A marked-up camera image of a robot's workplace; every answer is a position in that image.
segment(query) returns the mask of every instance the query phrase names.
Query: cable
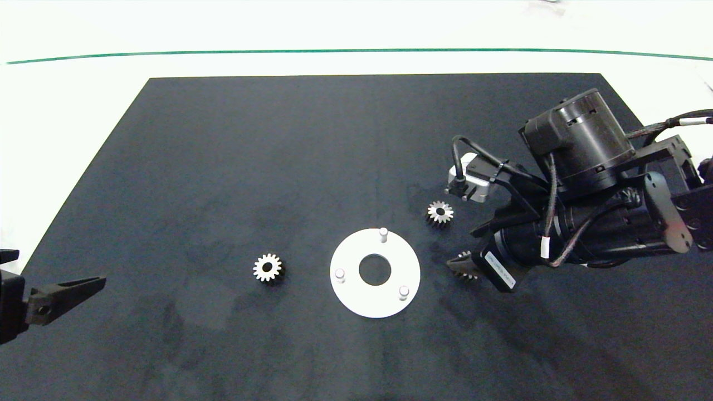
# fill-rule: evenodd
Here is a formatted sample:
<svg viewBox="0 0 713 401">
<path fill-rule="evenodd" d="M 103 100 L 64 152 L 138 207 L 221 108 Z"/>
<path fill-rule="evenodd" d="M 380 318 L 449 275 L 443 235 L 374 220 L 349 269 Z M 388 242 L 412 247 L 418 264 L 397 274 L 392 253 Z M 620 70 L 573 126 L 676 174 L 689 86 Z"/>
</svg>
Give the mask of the cable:
<svg viewBox="0 0 713 401">
<path fill-rule="evenodd" d="M 623 265 L 629 260 L 630 259 L 617 259 L 610 260 L 609 262 L 604 263 L 587 263 L 587 267 L 592 269 L 611 269 L 617 267 L 618 265 Z"/>
<path fill-rule="evenodd" d="M 495 167 L 500 167 L 502 166 L 502 169 L 509 172 L 510 174 L 514 176 L 519 176 L 521 178 L 530 180 L 537 184 L 538 186 L 541 186 L 543 188 L 547 187 L 547 183 L 539 177 L 535 177 L 532 174 L 526 173 L 524 171 L 521 171 L 509 164 L 506 163 L 506 161 L 501 160 L 499 158 L 496 158 L 492 154 L 490 154 L 488 151 L 485 149 L 481 148 L 480 145 L 477 143 L 471 141 L 470 139 L 466 138 L 465 136 L 462 135 L 456 135 L 453 137 L 453 144 L 451 147 L 451 155 L 453 156 L 453 165 L 456 167 L 456 178 L 463 179 L 463 165 L 461 164 L 461 158 L 458 155 L 458 147 L 457 144 L 458 142 L 463 142 L 465 143 L 468 147 L 472 148 L 478 156 L 486 159 L 490 164 L 492 164 Z"/>
<path fill-rule="evenodd" d="M 557 167 L 555 166 L 555 155 L 549 153 L 550 163 L 550 198 L 547 202 L 547 216 L 545 217 L 545 228 L 540 241 L 540 257 L 550 258 L 550 231 L 555 220 L 555 209 L 557 205 Z"/>
<path fill-rule="evenodd" d="M 689 119 L 691 121 L 681 122 L 681 120 L 684 119 Z M 659 134 L 661 134 L 661 132 L 667 130 L 668 128 L 706 123 L 713 124 L 713 109 L 711 108 L 689 111 L 688 113 L 683 113 L 678 116 L 671 117 L 662 123 L 650 124 L 643 128 L 639 128 L 636 131 L 628 133 L 626 137 L 628 139 L 634 139 L 640 136 L 646 136 L 646 142 L 648 142 L 648 144 L 650 145 L 651 143 L 654 143 L 654 140 Z"/>
<path fill-rule="evenodd" d="M 548 261 L 547 264 L 552 268 L 558 268 L 567 259 L 567 257 L 569 257 L 570 253 L 572 253 L 575 248 L 575 245 L 577 245 L 577 241 L 579 241 L 582 234 L 587 230 L 587 228 L 589 228 L 590 225 L 592 225 L 592 223 L 594 223 L 594 221 L 599 216 L 624 206 L 626 206 L 625 201 L 617 199 L 615 203 L 604 203 L 603 205 L 600 205 L 598 208 L 596 208 L 592 213 L 590 213 L 590 215 L 587 216 L 587 218 L 580 224 L 580 226 L 577 227 L 575 233 L 570 237 L 569 241 L 567 241 L 567 245 L 565 245 L 565 249 L 562 251 L 560 256 L 553 262 Z"/>
</svg>

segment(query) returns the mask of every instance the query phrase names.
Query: spur gear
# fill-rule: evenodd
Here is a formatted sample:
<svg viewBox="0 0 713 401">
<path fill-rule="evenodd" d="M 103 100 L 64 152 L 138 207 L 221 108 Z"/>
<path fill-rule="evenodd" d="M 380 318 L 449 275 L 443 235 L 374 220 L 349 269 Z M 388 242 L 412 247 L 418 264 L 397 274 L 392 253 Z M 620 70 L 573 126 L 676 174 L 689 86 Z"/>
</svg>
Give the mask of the spur gear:
<svg viewBox="0 0 713 401">
<path fill-rule="evenodd" d="M 440 200 L 429 205 L 426 209 L 426 221 L 434 227 L 442 228 L 453 220 L 453 208 Z"/>
<path fill-rule="evenodd" d="M 273 284 L 276 280 L 284 278 L 282 261 L 277 255 L 271 253 L 258 258 L 257 262 L 255 262 L 255 267 L 252 269 L 254 270 L 252 274 L 256 279 L 260 280 L 261 283 Z"/>
<path fill-rule="evenodd" d="M 465 250 L 461 253 L 458 254 L 457 260 L 466 260 L 471 257 L 471 252 L 469 250 Z M 478 276 L 471 274 L 471 273 L 463 273 L 462 271 L 454 270 L 453 267 L 450 267 L 451 271 L 453 272 L 453 275 L 455 275 L 457 278 L 463 279 L 463 281 L 473 281 L 477 280 Z"/>
</svg>

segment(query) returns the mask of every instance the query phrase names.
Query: green line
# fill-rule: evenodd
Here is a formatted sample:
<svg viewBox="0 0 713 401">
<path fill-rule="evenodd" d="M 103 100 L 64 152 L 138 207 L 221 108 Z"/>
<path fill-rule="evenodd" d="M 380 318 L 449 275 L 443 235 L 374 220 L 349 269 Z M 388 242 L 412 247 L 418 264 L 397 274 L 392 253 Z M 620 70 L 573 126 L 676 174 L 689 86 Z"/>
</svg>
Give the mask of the green line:
<svg viewBox="0 0 713 401">
<path fill-rule="evenodd" d="M 413 52 L 527 52 L 527 53 L 587 53 L 587 54 L 618 54 L 622 56 L 662 57 L 666 59 L 686 59 L 713 61 L 713 57 L 685 56 L 682 54 L 642 53 L 639 51 L 617 50 L 586 50 L 586 49 L 515 49 L 515 48 L 473 48 L 473 49 L 283 49 L 283 50 L 187 50 L 187 51 L 136 51 L 132 53 L 82 54 L 80 56 L 50 57 L 47 59 L 31 59 L 7 61 L 6 64 L 41 63 L 44 61 L 61 61 L 76 59 L 97 59 L 100 57 L 124 56 L 167 56 L 171 54 L 278 54 L 278 53 L 413 53 Z"/>
</svg>

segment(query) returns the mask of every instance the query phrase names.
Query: white ring plate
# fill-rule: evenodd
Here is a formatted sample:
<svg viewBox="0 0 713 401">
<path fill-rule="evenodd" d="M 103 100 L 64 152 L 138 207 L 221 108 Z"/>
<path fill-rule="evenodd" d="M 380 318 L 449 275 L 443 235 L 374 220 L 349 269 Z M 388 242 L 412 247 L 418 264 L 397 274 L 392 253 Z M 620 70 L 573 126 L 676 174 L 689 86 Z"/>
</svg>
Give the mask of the white ring plate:
<svg viewBox="0 0 713 401">
<path fill-rule="evenodd" d="M 369 255 L 380 255 L 391 265 L 391 275 L 384 284 L 371 285 L 361 278 L 359 264 Z M 343 280 L 335 277 L 337 269 L 344 271 Z M 385 318 L 401 312 L 414 299 L 421 282 L 421 267 L 406 240 L 389 232 L 382 243 L 379 229 L 367 228 L 339 244 L 332 256 L 329 279 L 334 293 L 350 311 L 366 318 Z M 399 296 L 403 285 L 409 289 L 406 297 Z"/>
</svg>

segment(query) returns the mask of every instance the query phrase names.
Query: gear hole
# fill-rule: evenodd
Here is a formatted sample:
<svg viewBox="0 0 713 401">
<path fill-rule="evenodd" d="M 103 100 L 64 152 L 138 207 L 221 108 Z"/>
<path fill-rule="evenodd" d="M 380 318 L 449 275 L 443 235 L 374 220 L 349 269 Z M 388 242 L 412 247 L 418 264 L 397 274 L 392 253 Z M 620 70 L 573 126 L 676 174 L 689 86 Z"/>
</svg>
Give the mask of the gear hole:
<svg viewBox="0 0 713 401">
<path fill-rule="evenodd" d="M 359 275 L 369 285 L 381 285 L 391 277 L 391 265 L 381 255 L 369 255 L 361 260 Z"/>
</svg>

